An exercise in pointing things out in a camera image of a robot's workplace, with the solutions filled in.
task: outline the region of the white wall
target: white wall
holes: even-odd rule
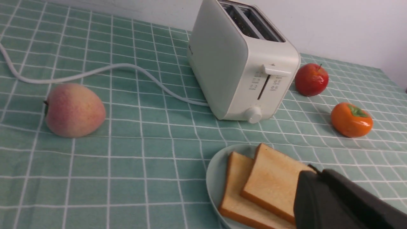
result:
[[[51,0],[192,30],[202,0]],[[302,53],[381,68],[407,87],[407,1],[241,0],[258,5]]]

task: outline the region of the toaster lever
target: toaster lever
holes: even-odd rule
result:
[[[289,71],[284,71],[284,70],[280,70],[277,69],[278,67],[275,66],[274,64],[263,64],[262,65],[262,70],[264,73],[266,73],[267,75],[278,75],[278,76],[283,76],[283,77],[290,77],[291,76],[291,72]]]

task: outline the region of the toaster knob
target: toaster knob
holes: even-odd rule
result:
[[[250,123],[257,123],[261,120],[260,107],[251,107],[246,110],[245,116]]]

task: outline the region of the light blue plate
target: light blue plate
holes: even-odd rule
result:
[[[208,170],[206,171],[206,189],[208,190],[210,201],[221,223],[227,229],[253,229],[253,227],[248,227],[234,220],[223,217],[218,211],[218,206],[221,204],[223,193],[225,191],[226,169],[228,167],[229,154],[236,151],[247,157],[254,158],[256,148],[256,145],[231,145],[221,149],[210,160]]]

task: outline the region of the toast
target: toast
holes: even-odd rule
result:
[[[305,164],[261,143],[241,196],[295,224],[294,200],[300,171]]]
[[[218,207],[227,218],[257,229],[295,229],[291,223],[240,196],[254,160],[232,152],[228,158],[225,193]]]

